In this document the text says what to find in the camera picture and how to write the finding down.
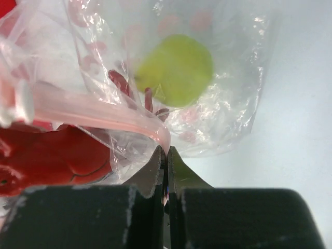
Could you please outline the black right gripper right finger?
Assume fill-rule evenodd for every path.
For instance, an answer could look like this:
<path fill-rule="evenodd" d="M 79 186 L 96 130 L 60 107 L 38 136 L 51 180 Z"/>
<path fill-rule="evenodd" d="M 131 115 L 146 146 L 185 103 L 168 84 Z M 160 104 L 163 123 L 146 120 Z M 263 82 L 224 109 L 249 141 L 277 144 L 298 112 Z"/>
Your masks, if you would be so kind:
<path fill-rule="evenodd" d="M 167 155 L 172 248 L 324 248 L 302 196 L 286 188 L 214 188 Z"/>

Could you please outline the clear zip top bag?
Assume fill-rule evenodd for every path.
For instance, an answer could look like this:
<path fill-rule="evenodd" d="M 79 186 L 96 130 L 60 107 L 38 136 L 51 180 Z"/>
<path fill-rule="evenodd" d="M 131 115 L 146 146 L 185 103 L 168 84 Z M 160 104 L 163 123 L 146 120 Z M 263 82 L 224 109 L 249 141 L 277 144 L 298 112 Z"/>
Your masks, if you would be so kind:
<path fill-rule="evenodd" d="M 1 76 L 12 79 L 9 122 L 72 125 L 110 148 L 122 184 L 155 148 L 183 157 L 231 150 L 252 128 L 269 52 L 264 1 L 17 1 L 1 17 Z M 213 78 L 175 108 L 136 88 L 133 74 L 166 37 L 187 35 L 210 51 Z"/>

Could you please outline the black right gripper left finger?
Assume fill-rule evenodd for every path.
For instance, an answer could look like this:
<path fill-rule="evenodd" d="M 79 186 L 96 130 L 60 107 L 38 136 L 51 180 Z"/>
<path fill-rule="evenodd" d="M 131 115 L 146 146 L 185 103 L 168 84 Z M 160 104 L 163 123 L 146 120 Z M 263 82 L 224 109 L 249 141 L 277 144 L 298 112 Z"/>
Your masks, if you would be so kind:
<path fill-rule="evenodd" d="M 17 197 L 1 248 L 163 248 L 165 154 L 121 185 L 34 186 Z"/>

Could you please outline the red fake lobster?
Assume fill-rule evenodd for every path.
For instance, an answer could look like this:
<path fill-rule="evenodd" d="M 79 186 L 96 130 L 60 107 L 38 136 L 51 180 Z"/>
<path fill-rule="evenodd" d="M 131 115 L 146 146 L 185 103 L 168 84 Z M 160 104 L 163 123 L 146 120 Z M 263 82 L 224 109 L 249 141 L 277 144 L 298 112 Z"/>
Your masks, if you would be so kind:
<path fill-rule="evenodd" d="M 89 184 L 110 173 L 113 154 L 101 140 L 72 125 L 47 131 L 46 124 L 9 122 L 18 98 L 12 79 L 1 76 L 1 197 L 35 185 Z"/>

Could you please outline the green fake pear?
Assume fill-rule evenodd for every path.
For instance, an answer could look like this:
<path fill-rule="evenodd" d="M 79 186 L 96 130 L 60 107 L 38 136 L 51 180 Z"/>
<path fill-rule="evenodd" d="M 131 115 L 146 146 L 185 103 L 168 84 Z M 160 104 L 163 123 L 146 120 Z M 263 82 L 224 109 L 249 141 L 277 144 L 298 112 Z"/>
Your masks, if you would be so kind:
<path fill-rule="evenodd" d="M 133 74 L 136 88 L 152 91 L 162 104 L 180 108 L 196 101 L 213 78 L 213 59 L 206 46 L 174 34 L 163 39 Z"/>

